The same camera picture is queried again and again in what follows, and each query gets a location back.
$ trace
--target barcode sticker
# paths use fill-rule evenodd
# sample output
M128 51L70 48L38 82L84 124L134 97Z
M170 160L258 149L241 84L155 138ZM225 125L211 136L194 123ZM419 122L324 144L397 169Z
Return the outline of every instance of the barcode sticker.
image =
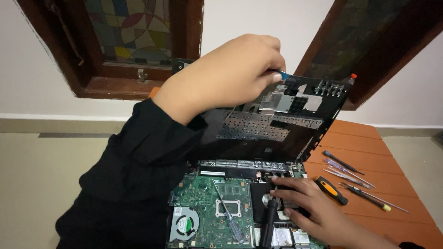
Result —
M292 234L294 235L294 240L296 243L309 244L309 237L308 237L307 233L301 233L299 231L295 231Z
M174 215L176 215L176 216L182 215L182 208L181 207L175 207L174 208Z

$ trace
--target black sleeve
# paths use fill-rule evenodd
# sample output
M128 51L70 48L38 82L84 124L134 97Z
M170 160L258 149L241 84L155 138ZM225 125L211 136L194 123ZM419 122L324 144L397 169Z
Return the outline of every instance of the black sleeve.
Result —
M206 126L197 116L185 127L151 99L136 104L100 160L80 177L80 195L56 223L58 247L164 245L167 198Z

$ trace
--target person's left hand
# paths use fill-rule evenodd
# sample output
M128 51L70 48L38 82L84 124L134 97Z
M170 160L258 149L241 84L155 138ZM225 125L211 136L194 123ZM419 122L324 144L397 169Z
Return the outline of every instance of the person's left hand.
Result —
M216 107L254 100L286 70L280 41L269 35L246 34L232 39L170 77L153 101L172 119L187 124Z

